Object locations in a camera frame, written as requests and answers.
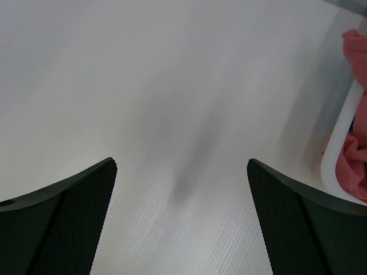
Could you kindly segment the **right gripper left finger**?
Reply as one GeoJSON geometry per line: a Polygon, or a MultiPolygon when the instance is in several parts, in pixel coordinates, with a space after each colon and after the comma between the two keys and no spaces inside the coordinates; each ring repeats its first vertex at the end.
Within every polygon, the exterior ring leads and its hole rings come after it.
{"type": "Polygon", "coordinates": [[[90,274],[117,175],[113,158],[1,202],[1,274],[90,274]]]}

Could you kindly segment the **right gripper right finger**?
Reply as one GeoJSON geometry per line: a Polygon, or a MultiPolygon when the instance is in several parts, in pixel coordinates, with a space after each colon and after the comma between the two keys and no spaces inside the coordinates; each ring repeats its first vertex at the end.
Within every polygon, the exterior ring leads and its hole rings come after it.
{"type": "Polygon", "coordinates": [[[366,274],[366,206],[250,159],[247,176],[273,274],[366,274]]]}

